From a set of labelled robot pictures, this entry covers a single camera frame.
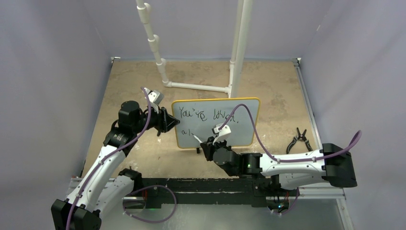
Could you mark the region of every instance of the table surface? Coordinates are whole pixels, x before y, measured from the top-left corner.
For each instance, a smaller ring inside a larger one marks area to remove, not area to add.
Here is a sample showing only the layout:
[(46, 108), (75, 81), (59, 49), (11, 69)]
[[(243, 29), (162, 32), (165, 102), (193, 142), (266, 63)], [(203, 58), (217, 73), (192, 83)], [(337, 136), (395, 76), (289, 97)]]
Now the table surface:
[[(227, 61), (173, 61), (167, 63), (167, 76), (173, 82), (225, 87), (228, 85)], [(160, 106), (171, 111), (171, 104), (181, 99), (226, 98), (226, 93), (163, 86), (155, 62), (115, 61), (91, 138), (83, 175), (96, 160), (111, 124), (118, 117), (122, 102), (137, 101), (146, 108), (140, 87), (158, 90), (165, 95)], [(257, 130), (261, 141), (273, 154), (285, 154), (287, 145), (303, 132), (315, 149), (302, 89), (292, 62), (246, 61), (241, 75), (238, 97), (258, 97), (261, 100)], [(248, 147), (234, 149), (240, 152), (264, 152), (255, 139)], [(298, 142), (291, 153), (307, 152), (305, 144)], [(195, 149), (179, 149), (175, 132), (157, 137), (151, 129), (141, 137), (123, 163), (113, 173), (132, 166), (143, 177), (171, 178), (227, 178), (227, 174), (213, 162), (206, 161), (203, 153)]]

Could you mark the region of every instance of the pliers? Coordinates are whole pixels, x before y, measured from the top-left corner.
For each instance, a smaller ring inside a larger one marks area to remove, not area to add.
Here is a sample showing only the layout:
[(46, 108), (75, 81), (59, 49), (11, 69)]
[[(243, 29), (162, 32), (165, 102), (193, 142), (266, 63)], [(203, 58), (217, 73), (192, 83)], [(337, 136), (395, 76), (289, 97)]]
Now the pliers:
[(309, 140), (305, 137), (306, 134), (306, 129), (304, 130), (304, 132), (302, 134), (300, 134), (299, 128), (296, 128), (297, 130), (297, 136), (293, 137), (293, 140), (291, 141), (291, 143), (288, 145), (288, 147), (286, 148), (286, 154), (289, 154), (289, 152), (291, 151), (291, 148), (293, 147), (293, 145), (296, 144), (296, 142), (299, 141), (304, 141), (306, 144), (306, 148), (309, 151), (313, 151), (312, 147), (310, 146)]

